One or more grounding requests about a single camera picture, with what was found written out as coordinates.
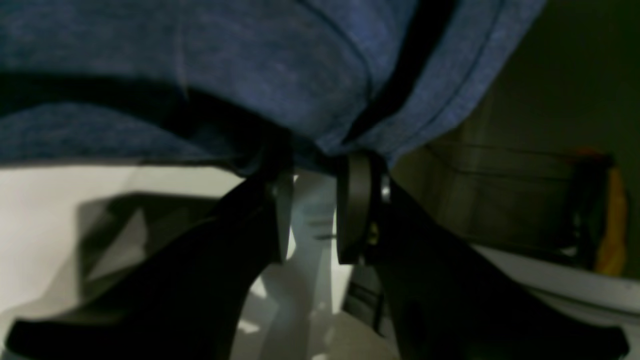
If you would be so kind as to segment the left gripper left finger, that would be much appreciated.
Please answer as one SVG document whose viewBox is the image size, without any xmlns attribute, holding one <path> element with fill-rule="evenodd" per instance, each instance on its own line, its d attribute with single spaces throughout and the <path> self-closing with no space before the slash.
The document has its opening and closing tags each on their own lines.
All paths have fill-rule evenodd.
<svg viewBox="0 0 640 360">
<path fill-rule="evenodd" d="M 100 296 L 45 320 L 19 319 L 6 350 L 25 360 L 228 360 L 243 303 L 286 259 L 293 160 L 270 149 L 211 217 Z"/>
</svg>

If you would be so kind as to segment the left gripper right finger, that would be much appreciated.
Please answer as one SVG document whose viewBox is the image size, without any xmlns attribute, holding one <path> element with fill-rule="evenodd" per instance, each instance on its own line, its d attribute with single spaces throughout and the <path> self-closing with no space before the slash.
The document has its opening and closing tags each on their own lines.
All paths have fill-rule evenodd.
<svg viewBox="0 0 640 360">
<path fill-rule="evenodd" d="M 372 268 L 402 360 L 621 360 L 618 326 L 544 304 L 439 225 L 373 153 L 337 174 L 337 258 Z"/>
</svg>

